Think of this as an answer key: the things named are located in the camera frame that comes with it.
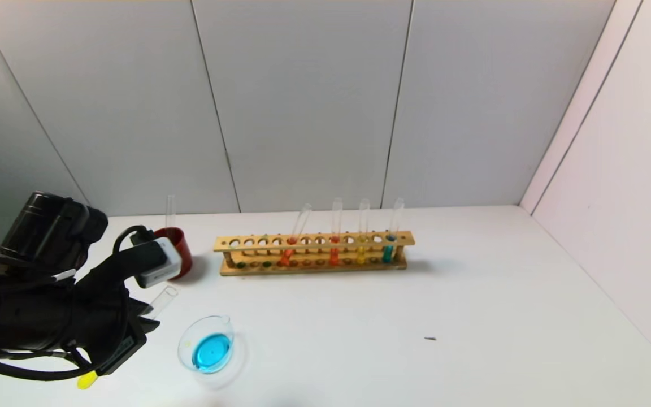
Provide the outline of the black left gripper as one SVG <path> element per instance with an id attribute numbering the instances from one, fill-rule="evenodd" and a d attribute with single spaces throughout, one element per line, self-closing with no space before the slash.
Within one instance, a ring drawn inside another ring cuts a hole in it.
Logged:
<path id="1" fill-rule="evenodd" d="M 145 318 L 153 307 L 130 298 L 124 284 L 102 288 L 78 282 L 74 294 L 74 348 L 89 356 L 89 361 L 80 353 L 72 357 L 77 364 L 75 376 L 113 374 L 146 343 L 145 334 L 160 326 L 157 319 Z"/>

